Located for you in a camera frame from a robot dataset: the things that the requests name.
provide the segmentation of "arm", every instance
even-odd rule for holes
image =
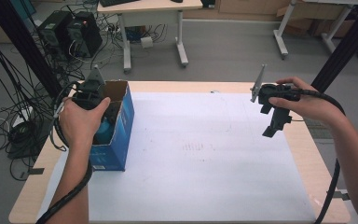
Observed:
[[[293,83],[303,90],[315,91],[297,77],[281,79],[277,83]],[[311,96],[302,95],[298,102],[271,97],[269,102],[277,107],[293,110],[302,117],[319,120],[330,130],[348,193],[358,214],[358,132],[351,122],[334,105]]]
[[[103,112],[110,99],[105,98],[92,110],[84,110],[71,99],[64,99],[60,125],[69,145],[69,154],[50,206],[71,191],[84,177],[89,162],[92,138],[97,132]],[[58,211],[48,223],[89,223],[89,197],[87,186],[73,200]]]

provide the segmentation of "table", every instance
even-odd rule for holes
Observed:
[[[166,82],[130,81],[132,92],[244,92],[249,93],[253,83],[238,82]],[[292,114],[293,119],[301,119]],[[310,203],[318,216],[325,193],[331,180],[324,161],[315,146],[304,122],[292,122],[284,127],[288,145],[293,153],[297,169],[301,175]],[[47,141],[34,169],[44,169],[42,175],[30,175],[21,194],[9,215],[12,223],[34,223],[44,199],[48,181],[61,152]],[[347,223],[350,214],[341,199],[333,199],[324,218],[325,223]]]
[[[286,13],[282,19],[281,25],[278,30],[274,30],[274,36],[278,43],[278,47],[281,51],[282,59],[284,60],[285,57],[289,54],[287,51],[286,46],[284,45],[282,34],[284,28],[286,27],[287,22],[289,22],[290,16],[292,15],[293,10],[295,9],[297,0],[291,0],[289,7],[286,9]],[[358,5],[358,0],[304,0],[304,2],[309,3],[326,3],[326,4],[345,4],[347,5],[344,10],[342,10],[339,17],[336,19],[332,29],[328,34],[322,33],[322,39],[325,45],[328,47],[330,52],[333,52],[336,49],[336,46],[333,44],[331,39],[333,38],[334,34],[338,30],[339,26],[344,22],[345,18],[350,14],[352,10],[352,5]]]
[[[131,48],[126,32],[124,32],[125,27],[161,23],[178,24],[176,47],[182,66],[187,66],[188,59],[182,42],[183,10],[201,7],[202,2],[199,0],[184,0],[183,3],[175,3],[171,0],[140,0],[112,7],[102,7],[99,4],[97,10],[101,13],[117,13],[123,38],[124,72],[128,72],[131,70]]]

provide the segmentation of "blue box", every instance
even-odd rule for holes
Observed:
[[[110,97],[111,105],[118,109],[110,144],[99,145],[94,139],[89,159],[95,171],[125,171],[127,152],[135,111],[127,81],[106,81],[103,95]]]

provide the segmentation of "computer tower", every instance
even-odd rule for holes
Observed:
[[[67,30],[74,43],[71,50],[75,57],[91,58],[103,43],[100,29],[90,12],[78,12],[68,24]]]
[[[51,46],[61,46],[68,43],[71,39],[66,30],[66,26],[73,20],[72,14],[68,11],[54,11],[38,27],[43,39]]]

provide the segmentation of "black pole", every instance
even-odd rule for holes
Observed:
[[[358,19],[336,47],[311,85],[316,90],[325,92],[357,50]]]
[[[56,98],[62,87],[10,0],[0,0],[0,26],[34,71],[48,95],[52,99]]]

